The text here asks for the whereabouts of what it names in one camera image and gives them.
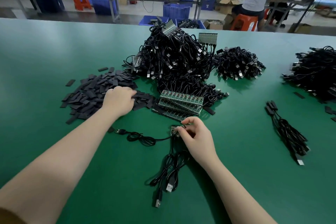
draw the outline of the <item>stack of circuit boards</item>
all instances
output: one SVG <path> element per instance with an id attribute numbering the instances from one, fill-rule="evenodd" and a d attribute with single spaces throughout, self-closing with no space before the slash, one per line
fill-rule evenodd
<path id="1" fill-rule="evenodd" d="M 152 111 L 182 121 L 189 116 L 199 116 L 202 108 L 203 97 L 163 90 Z"/>

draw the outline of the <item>brown sleeve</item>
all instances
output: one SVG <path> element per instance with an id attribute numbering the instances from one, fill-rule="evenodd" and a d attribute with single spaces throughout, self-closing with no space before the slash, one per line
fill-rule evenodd
<path id="1" fill-rule="evenodd" d="M 26 224 L 16 214 L 0 208 L 0 223 L 1 224 Z"/>

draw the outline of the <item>hand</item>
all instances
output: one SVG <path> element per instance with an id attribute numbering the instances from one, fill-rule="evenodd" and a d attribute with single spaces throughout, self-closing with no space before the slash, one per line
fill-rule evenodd
<path id="1" fill-rule="evenodd" d="M 134 105 L 132 96 L 135 94 L 136 91 L 129 87 L 116 86 L 106 92 L 102 108 L 116 113 L 118 117 L 123 116 L 132 110 Z"/>
<path id="2" fill-rule="evenodd" d="M 186 125 L 186 129 L 176 128 L 193 158 L 203 168 L 218 160 L 211 132 L 204 123 L 198 117 L 188 117 L 181 123 L 193 123 Z"/>

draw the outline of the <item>green tabletop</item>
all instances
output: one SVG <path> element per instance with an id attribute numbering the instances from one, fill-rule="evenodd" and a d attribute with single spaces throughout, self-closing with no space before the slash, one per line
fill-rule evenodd
<path id="1" fill-rule="evenodd" d="M 78 126 L 65 124 L 69 108 L 61 99 L 79 80 L 101 67 L 121 69 L 138 52 L 149 27 L 117 24 L 0 19 L 0 186 Z M 218 49 L 240 46 L 254 52 L 267 69 L 257 80 L 219 79 L 208 83 L 229 92 L 215 104 L 214 116 L 201 118 L 211 130 L 218 156 L 279 224 L 336 222 L 336 124 L 324 105 L 302 90 L 282 84 L 281 73 L 296 61 L 295 52 L 336 43 L 336 37 L 266 32 L 186 29 L 218 33 Z M 70 79 L 77 81 L 65 87 Z M 157 95 L 138 79 L 139 90 Z M 298 98 L 294 91 L 305 99 Z M 298 166 L 276 135 L 265 101 L 309 140 L 311 152 Z M 146 108 L 131 111 L 115 128 L 163 138 L 174 120 Z M 107 134 L 69 198 L 58 223 L 229 223 L 206 173 L 194 161 L 179 172 L 175 192 L 152 207 L 156 188 L 146 181 L 160 169 L 169 142 L 145 147 L 126 136 Z"/>

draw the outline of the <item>floor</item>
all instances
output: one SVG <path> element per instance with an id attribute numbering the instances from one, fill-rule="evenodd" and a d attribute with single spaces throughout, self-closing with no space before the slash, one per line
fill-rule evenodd
<path id="1" fill-rule="evenodd" d="M 73 0 L 62 0 L 65 6 L 65 12 L 60 14 L 37 14 L 30 0 L 20 0 L 25 7 L 30 19 L 38 20 L 56 20 L 56 21 L 75 21 L 75 22 L 95 22 L 95 23 L 112 23 L 110 16 L 98 16 L 94 9 L 79 12 L 75 9 Z M 153 1 L 138 1 L 135 5 L 120 5 L 120 21 L 117 23 L 138 25 L 144 15 L 163 15 L 163 3 Z M 190 18 L 194 17 L 195 5 L 190 9 Z M 287 32 L 293 23 L 296 23 L 303 12 L 291 11 L 288 19 L 284 22 L 285 28 L 278 32 Z M 225 14 L 217 11 L 201 10 L 199 19 L 224 20 Z M 0 0 L 0 17 L 3 18 L 25 18 L 17 0 Z M 309 12 L 302 20 L 312 27 L 310 34 L 333 35 L 336 36 L 336 19 L 325 18 L 314 12 Z M 267 26 L 266 31 L 274 32 L 275 28 Z"/>

